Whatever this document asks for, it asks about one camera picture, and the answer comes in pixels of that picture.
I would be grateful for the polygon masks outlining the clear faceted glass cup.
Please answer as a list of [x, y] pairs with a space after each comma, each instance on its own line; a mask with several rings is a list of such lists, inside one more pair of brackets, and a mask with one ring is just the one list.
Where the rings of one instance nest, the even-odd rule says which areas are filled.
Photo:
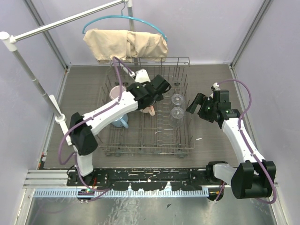
[[181, 107], [184, 108], [185, 107], [185, 98], [183, 95], [181, 94], [174, 94], [171, 97], [171, 103], [173, 107]]

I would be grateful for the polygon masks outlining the pink ceramic mug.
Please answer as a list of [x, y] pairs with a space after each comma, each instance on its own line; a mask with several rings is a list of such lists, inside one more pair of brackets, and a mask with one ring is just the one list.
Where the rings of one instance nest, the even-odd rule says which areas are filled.
[[155, 110], [154, 110], [154, 106], [151, 105], [149, 107], [146, 107], [145, 109], [141, 109], [140, 110], [142, 113], [148, 113], [150, 114], [150, 116], [154, 116], [155, 115]]

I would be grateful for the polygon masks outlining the blue ceramic mug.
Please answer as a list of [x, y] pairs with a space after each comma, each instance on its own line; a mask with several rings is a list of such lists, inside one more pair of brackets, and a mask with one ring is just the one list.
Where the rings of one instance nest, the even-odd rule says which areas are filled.
[[129, 128], [128, 125], [128, 115], [124, 114], [122, 117], [118, 118], [117, 120], [111, 123], [113, 126], [117, 128]]

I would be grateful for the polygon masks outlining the lilac ceramic mug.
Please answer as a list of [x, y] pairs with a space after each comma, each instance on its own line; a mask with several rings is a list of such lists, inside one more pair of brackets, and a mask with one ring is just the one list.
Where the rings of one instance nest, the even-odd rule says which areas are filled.
[[123, 85], [122, 86], [120, 86], [120, 85], [114, 86], [109, 92], [109, 98], [111, 100], [114, 100], [114, 99], [118, 100], [119, 96], [120, 96], [120, 90], [121, 90], [121, 92], [124, 92], [127, 89]]

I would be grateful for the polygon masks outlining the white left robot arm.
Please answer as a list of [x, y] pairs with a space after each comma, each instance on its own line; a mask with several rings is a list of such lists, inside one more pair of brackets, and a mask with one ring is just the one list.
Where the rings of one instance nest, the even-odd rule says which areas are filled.
[[94, 180], [92, 156], [98, 147], [98, 133], [123, 115], [163, 100], [163, 94], [171, 87], [167, 80], [157, 75], [149, 82], [130, 84], [120, 97], [92, 112], [72, 115], [69, 136], [76, 152], [75, 164], [79, 171], [77, 180], [82, 185], [88, 186]]

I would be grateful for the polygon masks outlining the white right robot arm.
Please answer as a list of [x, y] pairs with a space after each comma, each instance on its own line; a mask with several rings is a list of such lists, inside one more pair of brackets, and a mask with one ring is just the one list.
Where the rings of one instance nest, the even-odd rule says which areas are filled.
[[211, 96], [198, 93], [186, 111], [194, 113], [198, 107], [197, 114], [201, 119], [216, 122], [225, 133], [239, 162], [237, 168], [223, 161], [209, 162], [205, 174], [208, 183], [215, 185], [223, 181], [229, 184], [237, 199], [263, 201], [272, 197], [269, 203], [274, 203], [277, 199], [274, 185], [276, 166], [267, 161], [253, 144], [239, 110], [231, 108], [229, 91], [214, 90]]

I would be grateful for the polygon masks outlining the beige cloth on hanger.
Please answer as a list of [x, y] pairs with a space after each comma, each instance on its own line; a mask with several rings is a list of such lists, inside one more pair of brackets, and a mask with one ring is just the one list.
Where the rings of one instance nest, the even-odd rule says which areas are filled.
[[135, 58], [160, 61], [168, 55], [167, 42], [161, 34], [91, 29], [83, 40], [98, 63], [108, 63], [113, 57], [125, 62]]

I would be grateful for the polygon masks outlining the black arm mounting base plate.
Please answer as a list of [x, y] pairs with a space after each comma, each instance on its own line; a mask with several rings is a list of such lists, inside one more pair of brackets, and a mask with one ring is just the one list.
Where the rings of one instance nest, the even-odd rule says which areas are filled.
[[207, 168], [96, 168], [90, 174], [79, 178], [78, 171], [72, 167], [67, 170], [67, 186], [86, 184], [96, 190], [114, 191], [172, 191], [201, 190], [204, 186], [220, 186], [222, 181], [214, 177], [212, 169]]

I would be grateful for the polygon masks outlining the white clothes rail stand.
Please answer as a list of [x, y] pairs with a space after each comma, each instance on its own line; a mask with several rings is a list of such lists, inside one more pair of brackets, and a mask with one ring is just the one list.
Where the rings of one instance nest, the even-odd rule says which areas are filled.
[[[22, 41], [21, 56], [49, 94], [56, 94], [64, 69], [42, 35]], [[0, 44], [0, 148], [40, 149], [53, 115], [17, 58]]]

